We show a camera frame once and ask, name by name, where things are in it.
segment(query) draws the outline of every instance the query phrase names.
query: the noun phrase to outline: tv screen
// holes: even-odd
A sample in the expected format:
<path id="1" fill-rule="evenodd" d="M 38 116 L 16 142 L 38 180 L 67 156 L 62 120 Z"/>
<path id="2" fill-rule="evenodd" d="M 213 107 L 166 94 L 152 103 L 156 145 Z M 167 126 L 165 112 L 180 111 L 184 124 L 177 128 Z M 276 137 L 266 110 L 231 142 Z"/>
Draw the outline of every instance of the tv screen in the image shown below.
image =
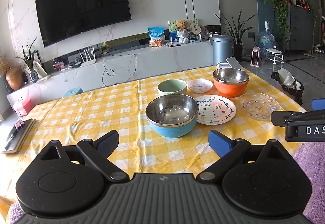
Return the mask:
<path id="1" fill-rule="evenodd" d="M 37 0 L 44 46 L 102 26 L 131 20 L 128 0 Z"/>

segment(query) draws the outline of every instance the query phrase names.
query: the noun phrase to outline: orange bowl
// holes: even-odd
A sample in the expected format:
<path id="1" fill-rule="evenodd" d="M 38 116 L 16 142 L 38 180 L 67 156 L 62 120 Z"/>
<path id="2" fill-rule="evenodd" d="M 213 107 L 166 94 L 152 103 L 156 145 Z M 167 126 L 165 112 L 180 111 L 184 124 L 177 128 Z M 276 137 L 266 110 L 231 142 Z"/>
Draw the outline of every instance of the orange bowl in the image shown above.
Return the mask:
<path id="1" fill-rule="evenodd" d="M 218 91 L 229 98 L 241 95 L 249 81 L 249 75 L 235 68 L 220 68 L 213 72 L 213 83 Z"/>

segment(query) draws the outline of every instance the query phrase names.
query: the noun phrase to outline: black plant pot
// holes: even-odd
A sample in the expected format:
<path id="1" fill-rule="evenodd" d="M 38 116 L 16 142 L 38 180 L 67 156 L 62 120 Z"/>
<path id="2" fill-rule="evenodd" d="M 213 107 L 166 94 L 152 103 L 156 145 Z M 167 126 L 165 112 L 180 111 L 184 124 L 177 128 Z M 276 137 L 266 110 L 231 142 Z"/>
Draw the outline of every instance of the black plant pot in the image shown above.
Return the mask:
<path id="1" fill-rule="evenodd" d="M 4 86 L 5 86 L 6 90 L 7 90 L 7 92 L 12 93 L 12 92 L 14 92 L 14 90 L 9 86 L 8 81 L 5 78 L 6 74 L 7 74 L 7 72 L 2 75 L 3 83 L 4 83 Z"/>
<path id="2" fill-rule="evenodd" d="M 35 70 L 32 69 L 29 75 L 33 83 L 36 83 L 38 81 L 38 73 Z"/>
<path id="3" fill-rule="evenodd" d="M 234 57 L 236 58 L 236 60 L 238 62 L 242 62 L 243 61 L 243 58 L 242 58 L 242 49 L 243 49 L 243 46 L 242 45 L 234 44 Z"/>

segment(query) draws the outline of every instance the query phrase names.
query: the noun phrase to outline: green bowl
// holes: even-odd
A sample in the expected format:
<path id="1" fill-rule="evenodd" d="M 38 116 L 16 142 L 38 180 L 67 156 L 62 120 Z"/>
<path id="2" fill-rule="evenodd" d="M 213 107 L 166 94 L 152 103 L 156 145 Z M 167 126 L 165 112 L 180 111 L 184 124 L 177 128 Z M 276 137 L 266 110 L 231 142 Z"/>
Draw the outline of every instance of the green bowl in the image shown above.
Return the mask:
<path id="1" fill-rule="evenodd" d="M 170 94 L 186 94 L 187 83 L 184 80 L 165 80 L 158 85 L 160 96 Z"/>

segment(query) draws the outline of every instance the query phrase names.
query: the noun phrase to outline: pink box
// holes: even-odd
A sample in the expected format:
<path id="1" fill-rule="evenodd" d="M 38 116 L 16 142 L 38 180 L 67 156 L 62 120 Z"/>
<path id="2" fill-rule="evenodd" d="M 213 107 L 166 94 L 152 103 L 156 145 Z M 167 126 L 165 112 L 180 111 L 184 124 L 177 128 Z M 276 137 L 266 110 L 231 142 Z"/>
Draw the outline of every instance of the pink box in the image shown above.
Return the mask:
<path id="1" fill-rule="evenodd" d="M 14 104 L 14 111 L 16 111 L 17 115 L 20 117 L 26 116 L 33 108 L 34 105 L 28 97 L 24 100 L 18 100 Z"/>

